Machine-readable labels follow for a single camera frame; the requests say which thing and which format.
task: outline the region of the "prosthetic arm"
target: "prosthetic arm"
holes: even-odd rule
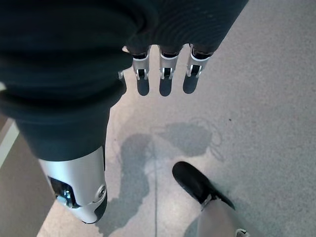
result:
[[[133,65],[149,93],[150,46],[160,49],[162,96],[171,93],[182,46],[191,46],[183,90],[194,92],[207,61],[247,0],[1,1],[1,112],[16,120],[56,199],[85,223],[105,212],[109,112]]]

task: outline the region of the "speckled floor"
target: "speckled floor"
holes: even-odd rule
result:
[[[171,174],[179,160],[267,236],[315,236],[315,22],[315,0],[251,0],[192,95],[182,91],[188,47],[166,98],[152,47],[150,94],[137,95],[126,70],[112,109],[104,217],[85,225],[54,203],[38,236],[195,237],[199,205]]]

